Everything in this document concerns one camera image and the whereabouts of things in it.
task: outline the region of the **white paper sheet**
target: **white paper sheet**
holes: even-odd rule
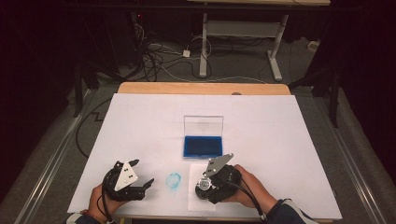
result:
[[[118,214],[166,217],[258,217],[239,203],[189,211],[190,167],[182,158],[183,117],[223,116],[223,153],[241,164],[278,199],[292,198],[313,218],[341,213],[294,96],[115,94],[68,212],[88,207],[92,188],[116,161],[139,159],[136,185],[155,178],[146,198]],[[167,186],[179,175],[176,188]]]

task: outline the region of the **wooden table edge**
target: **wooden table edge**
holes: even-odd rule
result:
[[[290,90],[284,84],[123,82],[118,93],[290,95]]]

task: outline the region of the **black cable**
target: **black cable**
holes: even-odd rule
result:
[[[100,206],[99,206],[99,201],[100,201],[101,199],[102,199],[102,195],[99,196],[98,200],[96,200],[96,206],[98,207],[99,212],[102,213],[102,215],[106,216],[105,212],[102,211],[102,209],[101,209]]]
[[[103,208],[105,209],[104,215],[105,215],[105,217],[107,219],[107,223],[117,224],[114,221],[113,217],[110,215],[110,213],[108,212],[108,209],[107,209],[106,197],[105,197],[105,188],[103,188],[103,186],[105,185],[105,180],[106,180],[106,176],[105,176],[105,178],[103,180],[103,183],[102,183],[102,204],[103,204]]]
[[[106,102],[110,101],[112,99],[112,97],[110,97],[109,99],[106,99],[105,101],[103,101],[101,104],[99,104],[96,108],[94,108],[87,116],[85,116],[85,118],[81,121],[81,123],[78,125],[78,128],[76,130],[76,144],[77,144],[77,148],[79,150],[79,152],[81,152],[81,154],[85,157],[85,158],[89,158],[90,156],[87,155],[81,148],[81,146],[79,145],[78,142],[78,132],[79,129],[81,128],[82,124],[85,122],[85,120],[97,109],[99,108],[101,105],[104,105]]]
[[[224,182],[224,183],[227,184],[227,185],[233,186],[233,187],[235,187],[237,189],[240,189],[242,192],[244,192],[250,198],[250,200],[254,203],[254,206],[256,207],[256,210],[259,213],[259,216],[262,217],[264,212],[260,208],[259,202],[257,202],[257,199],[254,196],[252,196],[247,190],[243,189],[241,186],[239,186],[239,185],[237,185],[235,183],[231,183],[231,182]]]

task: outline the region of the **cable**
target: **cable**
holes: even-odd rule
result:
[[[109,99],[106,99],[105,101],[103,101],[101,104],[99,104],[96,108],[94,108],[87,116],[85,116],[85,118],[81,121],[81,123],[78,125],[78,128],[77,128],[77,130],[76,130],[76,145],[77,145],[77,148],[78,148],[78,150],[79,150],[79,152],[81,152],[81,154],[85,157],[85,158],[89,158],[90,156],[89,155],[87,155],[83,150],[82,150],[82,148],[81,148],[81,146],[79,145],[79,142],[78,142],[78,132],[79,132],[79,129],[81,128],[81,126],[82,126],[82,124],[85,122],[85,120],[97,109],[97,108],[99,108],[101,105],[104,105],[106,102],[108,102],[108,101],[110,101],[112,99],[112,97],[110,97]]]
[[[254,206],[256,207],[256,210],[259,213],[260,218],[262,219],[262,217],[264,217],[264,215],[263,215],[264,212],[260,208],[259,202],[257,202],[257,199],[254,197],[254,195],[250,194],[247,190],[245,190],[244,188],[242,188],[241,186],[239,186],[235,183],[231,183],[231,182],[223,182],[223,183],[233,186],[237,189],[240,189],[242,192],[244,192],[250,198],[250,200],[254,203]]]
[[[102,186],[105,185],[105,180],[106,180],[107,176],[105,176],[105,178],[103,179],[103,183]],[[103,208],[105,209],[105,217],[107,219],[107,223],[114,223],[117,224],[116,221],[114,221],[113,217],[110,215],[110,213],[108,212],[107,209],[107,204],[106,204],[106,197],[105,197],[105,188],[102,187],[102,204],[103,204]]]

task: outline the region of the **metal rail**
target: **metal rail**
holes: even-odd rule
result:
[[[52,183],[52,180],[54,179],[62,163],[62,160],[64,159],[64,155],[67,152],[70,139],[73,136],[73,133],[75,132],[75,129],[77,128],[78,124],[81,122],[84,114],[86,113],[87,107],[90,105],[94,94],[95,91],[87,90],[84,96],[84,99],[86,99],[85,106],[83,106],[79,115],[71,122],[68,130],[66,131],[66,134],[64,135],[64,138],[62,139],[61,143],[59,144],[59,146],[57,147],[57,149],[49,159],[49,162],[44,168],[44,171],[41,174],[41,176],[38,178],[38,181],[36,182],[35,187],[32,190],[32,193],[30,194],[29,198],[26,200],[25,205],[23,206],[20,214],[15,220],[14,222],[15,224],[32,223],[35,217],[35,213],[37,212],[40,204],[42,203],[44,197],[46,196],[46,193],[50,188],[50,184]]]
[[[374,224],[386,224],[387,221],[385,220],[384,216],[381,213],[381,210],[379,209],[374,195],[370,189],[370,187],[367,185],[366,181],[364,180],[364,177],[362,176],[361,172],[359,171],[359,168],[353,159],[352,155],[349,152],[349,148],[347,147],[347,144],[345,143],[342,135],[338,131],[338,129],[334,128],[332,126],[332,122],[330,119],[327,117],[327,107],[323,102],[322,98],[316,98],[316,103],[319,107],[319,110],[323,116],[323,118],[326,120],[327,125],[329,126],[329,129],[332,130],[332,134],[337,141],[338,144],[338,150],[341,156],[341,159],[344,162],[344,165],[346,166],[346,171],[348,172],[353,185],[356,188],[356,191],[358,192],[359,196],[361,197],[361,202],[363,203],[368,216],[370,217],[372,223]]]

